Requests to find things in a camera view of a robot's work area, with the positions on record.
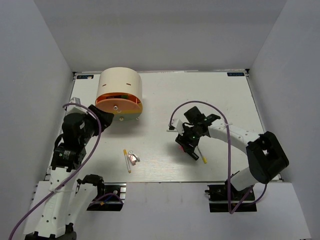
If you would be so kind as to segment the orange highlighter marker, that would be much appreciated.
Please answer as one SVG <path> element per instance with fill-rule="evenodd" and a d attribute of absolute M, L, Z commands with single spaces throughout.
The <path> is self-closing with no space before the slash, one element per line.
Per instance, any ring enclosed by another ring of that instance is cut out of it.
<path fill-rule="evenodd" d="M 106 99 L 122 99 L 122 95 L 111 95 L 107 96 Z"/>

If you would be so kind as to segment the green highlighter marker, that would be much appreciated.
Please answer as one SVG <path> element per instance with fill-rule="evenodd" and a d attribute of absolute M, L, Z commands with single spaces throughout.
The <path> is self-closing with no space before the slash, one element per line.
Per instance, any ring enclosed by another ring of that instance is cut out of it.
<path fill-rule="evenodd" d="M 129 98 L 129 96 L 128 96 L 127 94 L 123 94 L 121 97 L 122 97 L 123 99 L 128 99 L 128 98 Z"/>

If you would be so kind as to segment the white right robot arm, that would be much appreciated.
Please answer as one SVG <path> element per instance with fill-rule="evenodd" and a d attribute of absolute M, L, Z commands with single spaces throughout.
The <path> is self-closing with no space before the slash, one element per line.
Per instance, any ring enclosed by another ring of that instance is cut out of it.
<path fill-rule="evenodd" d="M 195 149 L 201 137 L 221 140 L 246 154 L 248 167 L 234 173 L 225 188 L 226 195 L 236 200 L 244 189 L 257 183 L 268 184 L 282 170 L 288 167 L 289 160 L 274 133 L 254 133 L 228 125 L 220 116 L 205 116 L 194 106 L 184 113 L 187 122 L 178 118 L 170 120 L 169 129 L 176 130 L 175 141 L 183 151 L 198 160 Z"/>

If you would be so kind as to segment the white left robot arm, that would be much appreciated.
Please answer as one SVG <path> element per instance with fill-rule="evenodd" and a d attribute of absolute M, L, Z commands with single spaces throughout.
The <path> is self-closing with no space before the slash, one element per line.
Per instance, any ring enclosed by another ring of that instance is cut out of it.
<path fill-rule="evenodd" d="M 88 174 L 82 179 L 77 176 L 93 155 L 86 153 L 88 142 L 92 137 L 101 138 L 112 124 L 114 114 L 79 103 L 67 103 L 65 110 L 62 133 L 53 148 L 49 193 L 37 204 L 43 205 L 43 211 L 26 240 L 75 240 L 76 221 L 93 199 L 99 200 L 106 193 L 102 176 Z"/>

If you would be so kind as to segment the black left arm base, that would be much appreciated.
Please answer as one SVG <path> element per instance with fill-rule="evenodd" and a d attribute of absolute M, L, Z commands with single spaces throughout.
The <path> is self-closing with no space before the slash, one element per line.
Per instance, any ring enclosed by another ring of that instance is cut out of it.
<path fill-rule="evenodd" d="M 126 183 L 105 183 L 104 194 L 99 193 L 88 206 L 88 211 L 120 212 L 126 198 Z"/>

